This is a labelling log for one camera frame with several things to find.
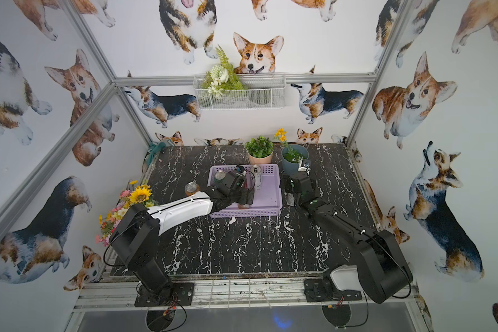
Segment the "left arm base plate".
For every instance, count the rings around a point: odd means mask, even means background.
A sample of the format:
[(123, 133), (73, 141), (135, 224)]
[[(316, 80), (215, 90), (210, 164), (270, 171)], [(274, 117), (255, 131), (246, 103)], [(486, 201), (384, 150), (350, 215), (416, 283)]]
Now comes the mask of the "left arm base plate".
[(168, 306), (189, 306), (192, 304), (195, 283), (180, 282), (171, 287), (164, 288), (157, 293), (147, 290), (140, 282), (137, 285), (137, 296), (135, 307), (168, 307)]

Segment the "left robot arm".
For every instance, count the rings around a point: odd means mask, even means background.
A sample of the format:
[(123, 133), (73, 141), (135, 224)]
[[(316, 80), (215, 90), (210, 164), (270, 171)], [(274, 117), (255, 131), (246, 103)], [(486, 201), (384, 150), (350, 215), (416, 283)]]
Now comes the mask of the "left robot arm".
[(136, 203), (115, 228), (109, 246), (150, 294), (167, 300), (173, 296), (174, 287), (156, 261), (159, 237), (191, 219), (220, 212), (234, 203), (252, 203), (254, 189), (246, 187), (245, 182), (246, 170), (237, 165), (234, 170), (217, 172), (212, 185), (178, 201), (154, 207)]

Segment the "orange soda can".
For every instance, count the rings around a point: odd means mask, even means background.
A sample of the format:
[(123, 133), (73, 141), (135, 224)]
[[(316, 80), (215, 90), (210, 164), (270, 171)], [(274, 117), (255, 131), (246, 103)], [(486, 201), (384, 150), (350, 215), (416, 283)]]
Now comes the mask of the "orange soda can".
[(200, 186), (195, 182), (189, 182), (185, 185), (186, 196), (192, 196), (200, 191)]

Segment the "white Monster can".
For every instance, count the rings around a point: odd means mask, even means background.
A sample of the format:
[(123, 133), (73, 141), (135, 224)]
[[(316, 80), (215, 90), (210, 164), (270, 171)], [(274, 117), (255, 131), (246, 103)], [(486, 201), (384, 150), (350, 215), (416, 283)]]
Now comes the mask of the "white Monster can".
[(253, 188), (259, 190), (262, 183), (262, 168), (260, 165), (252, 165), (250, 168), (250, 173), (253, 179)]

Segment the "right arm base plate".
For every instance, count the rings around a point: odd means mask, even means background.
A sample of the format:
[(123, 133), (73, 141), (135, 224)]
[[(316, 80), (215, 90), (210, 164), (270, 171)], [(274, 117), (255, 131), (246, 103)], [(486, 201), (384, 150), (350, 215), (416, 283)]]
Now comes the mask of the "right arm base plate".
[(338, 290), (327, 278), (304, 280), (304, 296), (308, 303), (363, 300), (361, 292), (355, 290)]

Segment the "green soda can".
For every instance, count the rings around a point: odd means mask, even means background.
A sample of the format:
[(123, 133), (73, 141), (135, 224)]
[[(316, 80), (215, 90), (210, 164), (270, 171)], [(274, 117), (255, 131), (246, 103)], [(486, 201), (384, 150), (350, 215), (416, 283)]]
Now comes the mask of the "green soda can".
[(223, 170), (219, 170), (214, 174), (214, 183), (216, 185), (223, 185), (225, 184), (226, 178), (227, 178), (227, 173)]

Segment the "silver grey can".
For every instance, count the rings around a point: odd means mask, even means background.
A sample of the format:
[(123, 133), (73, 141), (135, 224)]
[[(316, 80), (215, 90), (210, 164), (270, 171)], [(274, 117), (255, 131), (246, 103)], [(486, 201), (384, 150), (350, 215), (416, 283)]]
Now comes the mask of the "silver grey can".
[(286, 193), (286, 204), (290, 207), (295, 206), (295, 195), (293, 193)]

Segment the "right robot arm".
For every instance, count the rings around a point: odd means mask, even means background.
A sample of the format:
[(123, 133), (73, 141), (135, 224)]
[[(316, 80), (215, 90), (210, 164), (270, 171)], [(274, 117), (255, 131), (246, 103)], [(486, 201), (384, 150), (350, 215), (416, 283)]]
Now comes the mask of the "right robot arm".
[(284, 176), (281, 186), (293, 197), (293, 206), (303, 217), (348, 247), (349, 261), (332, 269), (325, 278), (335, 291), (364, 292), (381, 304), (405, 287), (412, 287), (412, 272), (391, 232), (374, 231), (340, 213), (318, 196), (316, 182), (308, 172)]

